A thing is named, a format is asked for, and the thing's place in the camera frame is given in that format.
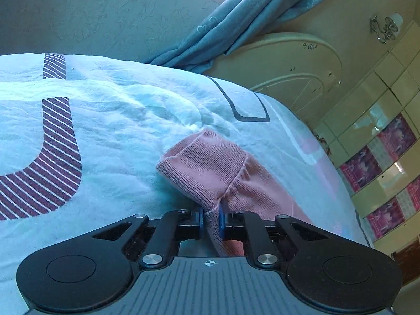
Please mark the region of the blue curtain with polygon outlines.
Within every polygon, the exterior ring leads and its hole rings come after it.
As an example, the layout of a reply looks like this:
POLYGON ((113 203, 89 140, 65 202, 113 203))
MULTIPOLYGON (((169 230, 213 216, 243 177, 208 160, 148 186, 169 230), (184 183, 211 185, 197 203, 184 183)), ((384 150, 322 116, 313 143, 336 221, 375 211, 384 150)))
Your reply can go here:
POLYGON ((147 64, 203 73, 220 55, 298 18, 325 0, 226 0, 183 41, 147 64))

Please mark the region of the white patterned bed sheet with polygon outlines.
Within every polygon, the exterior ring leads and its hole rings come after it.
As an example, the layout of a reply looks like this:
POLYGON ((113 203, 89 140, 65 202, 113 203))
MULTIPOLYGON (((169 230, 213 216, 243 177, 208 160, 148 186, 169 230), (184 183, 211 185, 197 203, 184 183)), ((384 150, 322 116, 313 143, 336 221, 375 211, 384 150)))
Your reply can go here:
POLYGON ((27 311, 16 270, 31 253, 142 213, 199 206, 157 170, 211 129, 249 152, 309 222, 366 244, 313 133, 272 97, 218 78, 88 55, 1 57, 1 313, 27 311))

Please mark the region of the pink knit sweater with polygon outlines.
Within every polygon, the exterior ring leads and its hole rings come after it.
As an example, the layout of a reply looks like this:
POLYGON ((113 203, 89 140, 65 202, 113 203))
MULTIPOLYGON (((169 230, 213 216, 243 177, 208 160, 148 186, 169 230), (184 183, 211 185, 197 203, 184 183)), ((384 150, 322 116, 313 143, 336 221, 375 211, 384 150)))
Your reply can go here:
POLYGON ((206 230, 222 257, 243 255, 243 246, 238 240, 222 240, 221 211, 251 211, 267 221, 280 214, 304 222, 310 220, 249 152, 211 129, 189 135, 175 144, 162 156, 157 170, 203 208, 206 230))

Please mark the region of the cream wardrobe with posters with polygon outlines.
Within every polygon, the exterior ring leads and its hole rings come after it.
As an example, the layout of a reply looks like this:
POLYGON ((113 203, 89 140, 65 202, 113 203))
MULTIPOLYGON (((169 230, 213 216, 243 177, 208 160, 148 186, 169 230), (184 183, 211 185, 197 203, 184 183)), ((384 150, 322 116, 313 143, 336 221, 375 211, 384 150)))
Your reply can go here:
POLYGON ((315 127, 369 242, 392 255, 419 240, 419 24, 315 127))

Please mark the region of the wall lamp sconce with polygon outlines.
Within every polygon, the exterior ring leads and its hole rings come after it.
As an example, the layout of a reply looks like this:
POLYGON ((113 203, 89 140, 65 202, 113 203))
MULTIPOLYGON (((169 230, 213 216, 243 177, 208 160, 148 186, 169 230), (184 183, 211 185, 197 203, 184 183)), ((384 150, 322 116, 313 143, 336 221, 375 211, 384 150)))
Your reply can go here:
POLYGON ((395 41, 402 30, 403 17, 399 13, 386 16, 384 24, 380 26, 377 15, 369 19, 370 33, 374 34, 377 41, 386 44, 388 41, 395 41))

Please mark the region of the cream round headboard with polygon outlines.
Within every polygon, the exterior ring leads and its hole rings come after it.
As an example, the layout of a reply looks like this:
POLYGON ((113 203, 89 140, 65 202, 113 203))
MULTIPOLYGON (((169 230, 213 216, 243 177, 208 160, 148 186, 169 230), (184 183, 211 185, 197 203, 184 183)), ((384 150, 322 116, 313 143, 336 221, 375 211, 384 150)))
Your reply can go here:
POLYGON ((316 36, 270 33, 220 55, 205 74, 266 94, 314 127, 330 90, 341 84, 342 61, 316 36))

